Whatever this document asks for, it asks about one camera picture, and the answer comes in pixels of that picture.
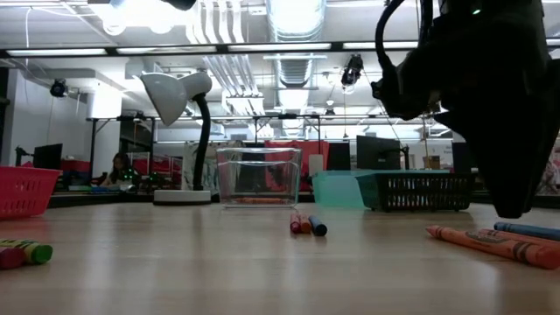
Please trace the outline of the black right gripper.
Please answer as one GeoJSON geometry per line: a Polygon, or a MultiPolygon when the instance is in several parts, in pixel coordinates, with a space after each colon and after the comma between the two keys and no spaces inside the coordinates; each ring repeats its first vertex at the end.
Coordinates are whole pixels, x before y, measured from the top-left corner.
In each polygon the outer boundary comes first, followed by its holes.
{"type": "Polygon", "coordinates": [[[540,21],[435,22],[410,54],[410,115],[441,101],[437,122],[461,135],[496,213],[521,218],[536,195],[559,131],[559,72],[540,21]],[[520,170],[496,140],[498,120],[525,113],[520,170]]]}

